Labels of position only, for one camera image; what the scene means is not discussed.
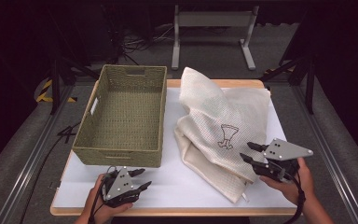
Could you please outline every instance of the gray carpet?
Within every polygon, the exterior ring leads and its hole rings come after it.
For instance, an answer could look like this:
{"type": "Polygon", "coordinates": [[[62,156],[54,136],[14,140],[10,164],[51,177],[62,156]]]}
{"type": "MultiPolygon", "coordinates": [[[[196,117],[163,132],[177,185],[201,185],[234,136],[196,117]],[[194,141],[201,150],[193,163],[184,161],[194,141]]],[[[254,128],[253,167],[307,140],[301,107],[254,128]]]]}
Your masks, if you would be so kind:
{"type": "MultiPolygon", "coordinates": [[[[295,29],[295,25],[255,27],[250,44],[250,50],[255,59],[255,71],[247,69],[241,53],[238,43],[241,30],[227,29],[219,35],[200,29],[188,30],[181,37],[180,68],[178,71],[169,69],[169,75],[173,78],[180,78],[184,67],[189,66],[199,70],[209,78],[261,77],[265,70],[278,66],[278,61],[295,29]]],[[[165,40],[147,50],[134,51],[129,55],[139,64],[170,67],[172,41],[165,40]]],[[[126,61],[124,58],[120,58],[118,63],[133,64],[131,60],[126,61]]],[[[266,85],[271,87],[271,99],[286,137],[288,141],[314,149],[315,155],[308,158],[307,162],[314,176],[317,195],[336,223],[353,223],[345,201],[342,200],[341,192],[337,190],[336,183],[324,162],[316,136],[306,115],[301,110],[302,103],[296,99],[294,89],[282,82],[285,78],[286,75],[281,75],[266,83],[266,85]]],[[[75,217],[55,217],[49,212],[55,193],[55,189],[51,189],[49,186],[51,182],[58,183],[60,181],[74,137],[71,137],[66,144],[65,139],[62,139],[52,149],[37,180],[35,174],[42,160],[47,156],[49,149],[59,138],[56,134],[67,126],[75,125],[80,121],[90,97],[92,85],[92,79],[80,77],[73,87],[70,95],[77,97],[78,101],[65,104],[56,125],[51,130],[52,135],[47,141],[45,151],[34,171],[34,175],[30,178],[28,188],[24,191],[8,223],[20,223],[33,183],[36,183],[36,185],[23,223],[71,223],[76,219],[75,217]]],[[[37,109],[23,123],[0,155],[0,210],[48,121],[50,109],[51,103],[39,103],[37,109]]],[[[318,121],[324,137],[358,202],[358,148],[338,118],[334,108],[325,98],[318,83],[316,83],[314,93],[314,112],[314,117],[318,121]]],[[[283,223],[288,218],[251,217],[250,219],[251,223],[263,224],[283,223]]],[[[305,221],[301,218],[297,223],[305,223],[305,221]]]]}

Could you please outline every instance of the person's right hand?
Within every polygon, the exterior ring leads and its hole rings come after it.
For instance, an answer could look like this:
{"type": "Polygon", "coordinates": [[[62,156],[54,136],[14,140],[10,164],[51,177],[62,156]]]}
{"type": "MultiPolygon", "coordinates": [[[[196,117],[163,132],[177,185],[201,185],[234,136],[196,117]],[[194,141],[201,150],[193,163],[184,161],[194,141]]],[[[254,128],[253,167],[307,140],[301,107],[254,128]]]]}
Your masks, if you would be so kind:
{"type": "MultiPolygon", "coordinates": [[[[313,178],[310,169],[305,163],[304,158],[298,158],[297,161],[300,167],[298,174],[301,180],[301,188],[304,190],[306,198],[313,197],[313,178]]],[[[260,176],[260,179],[273,189],[281,191],[283,196],[291,203],[297,204],[298,188],[295,183],[281,183],[263,175],[260,176]]]]}

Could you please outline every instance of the cloth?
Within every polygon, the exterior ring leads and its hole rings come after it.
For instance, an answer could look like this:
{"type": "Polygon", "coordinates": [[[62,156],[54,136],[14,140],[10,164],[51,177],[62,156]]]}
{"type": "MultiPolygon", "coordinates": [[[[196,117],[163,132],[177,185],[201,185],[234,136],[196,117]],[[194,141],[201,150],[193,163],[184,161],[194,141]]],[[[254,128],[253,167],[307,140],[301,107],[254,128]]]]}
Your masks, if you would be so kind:
{"type": "Polygon", "coordinates": [[[233,203],[256,179],[240,153],[264,161],[247,143],[266,143],[269,97],[265,89],[222,90],[188,67],[182,74],[179,102],[187,115],[174,130],[182,161],[233,203]]]}

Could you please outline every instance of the person's left hand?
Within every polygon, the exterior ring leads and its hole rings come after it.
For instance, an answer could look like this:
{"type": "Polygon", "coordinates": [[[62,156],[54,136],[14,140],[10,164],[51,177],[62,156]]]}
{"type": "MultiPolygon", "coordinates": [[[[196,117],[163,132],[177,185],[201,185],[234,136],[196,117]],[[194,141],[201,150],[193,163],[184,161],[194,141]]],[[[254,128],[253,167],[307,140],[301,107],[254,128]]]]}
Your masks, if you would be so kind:
{"type": "MultiPolygon", "coordinates": [[[[84,206],[83,212],[80,217],[76,220],[76,224],[88,223],[92,204],[94,203],[95,196],[99,194],[98,189],[102,183],[103,175],[99,175],[97,181],[95,182],[94,188],[89,191],[89,196],[87,197],[86,204],[84,206]]],[[[95,210],[98,209],[103,204],[103,199],[101,195],[98,196],[98,201],[95,205],[95,210]]],[[[119,207],[112,208],[107,205],[103,205],[98,212],[94,215],[95,223],[104,223],[113,217],[115,214],[122,213],[127,209],[132,208],[132,203],[124,203],[119,207]]]]}

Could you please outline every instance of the white towel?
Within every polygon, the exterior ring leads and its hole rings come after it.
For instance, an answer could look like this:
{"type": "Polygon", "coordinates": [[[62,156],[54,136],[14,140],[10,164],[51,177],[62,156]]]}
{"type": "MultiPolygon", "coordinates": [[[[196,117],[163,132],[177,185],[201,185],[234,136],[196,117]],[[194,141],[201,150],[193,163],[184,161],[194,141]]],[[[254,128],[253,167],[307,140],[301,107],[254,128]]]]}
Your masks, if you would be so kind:
{"type": "Polygon", "coordinates": [[[256,179],[240,153],[264,161],[247,143],[266,142],[269,97],[265,89],[222,90],[188,67],[182,74],[179,102],[187,115],[175,129],[182,161],[233,203],[256,179]]]}

